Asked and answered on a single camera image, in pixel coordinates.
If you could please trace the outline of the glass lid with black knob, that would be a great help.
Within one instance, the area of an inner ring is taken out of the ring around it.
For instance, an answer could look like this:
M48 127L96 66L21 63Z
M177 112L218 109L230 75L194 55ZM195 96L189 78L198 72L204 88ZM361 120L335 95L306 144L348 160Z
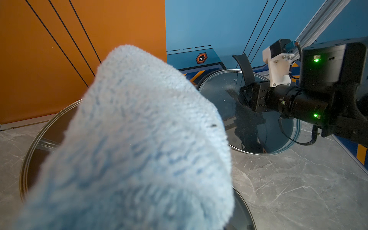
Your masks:
M235 197L235 208L233 211L233 215L228 222L228 224L224 227L224 230L256 230L256 225L250 210L238 192L236 188L234 188L234 197Z

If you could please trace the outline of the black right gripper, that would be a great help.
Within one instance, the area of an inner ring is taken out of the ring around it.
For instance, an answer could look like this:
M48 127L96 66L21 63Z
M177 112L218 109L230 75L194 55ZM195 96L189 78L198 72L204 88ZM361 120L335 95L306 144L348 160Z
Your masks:
M239 101L255 113L279 112L284 118L294 118L292 106L301 88L295 85L271 87L267 80L253 82L240 88Z

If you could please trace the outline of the glass lid with black strap handle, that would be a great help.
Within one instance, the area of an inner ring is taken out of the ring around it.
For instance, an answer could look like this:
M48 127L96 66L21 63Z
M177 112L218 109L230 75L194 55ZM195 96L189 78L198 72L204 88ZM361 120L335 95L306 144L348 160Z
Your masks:
M24 157L19 176L19 191L22 202L25 202L28 190L35 184L45 159L63 142L64 132L81 103L82 99L54 115L34 138Z

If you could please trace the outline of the light blue cloth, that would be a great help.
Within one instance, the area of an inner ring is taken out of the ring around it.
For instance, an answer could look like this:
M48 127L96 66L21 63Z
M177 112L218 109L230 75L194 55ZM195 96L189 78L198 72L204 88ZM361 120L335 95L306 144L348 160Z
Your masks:
M42 164L15 230L221 230L232 158L217 108L174 67L115 48Z

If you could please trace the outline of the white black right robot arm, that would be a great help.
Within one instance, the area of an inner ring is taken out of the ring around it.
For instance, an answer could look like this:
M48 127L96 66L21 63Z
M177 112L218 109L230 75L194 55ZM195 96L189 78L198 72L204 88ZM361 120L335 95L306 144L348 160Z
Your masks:
M368 39L336 40L300 50L298 85L291 84L290 67L298 42L281 39L263 52L269 80L257 82L245 54L235 56L245 86L240 102L253 112L276 111L280 118L312 124L317 135L336 135L366 146L368 143Z

